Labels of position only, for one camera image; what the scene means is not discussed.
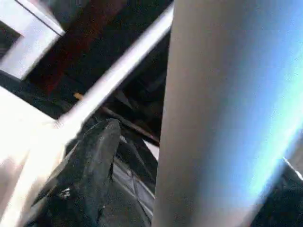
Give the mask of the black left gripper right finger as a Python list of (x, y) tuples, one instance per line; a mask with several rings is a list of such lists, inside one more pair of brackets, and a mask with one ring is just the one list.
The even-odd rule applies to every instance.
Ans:
[(252, 227), (301, 227), (303, 177), (287, 159), (285, 169), (251, 223)]

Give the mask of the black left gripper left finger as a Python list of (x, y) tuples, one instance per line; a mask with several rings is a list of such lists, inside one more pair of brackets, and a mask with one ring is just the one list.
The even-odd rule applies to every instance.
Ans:
[(86, 131), (39, 192), (26, 215), (26, 226), (99, 226), (120, 135), (116, 119)]

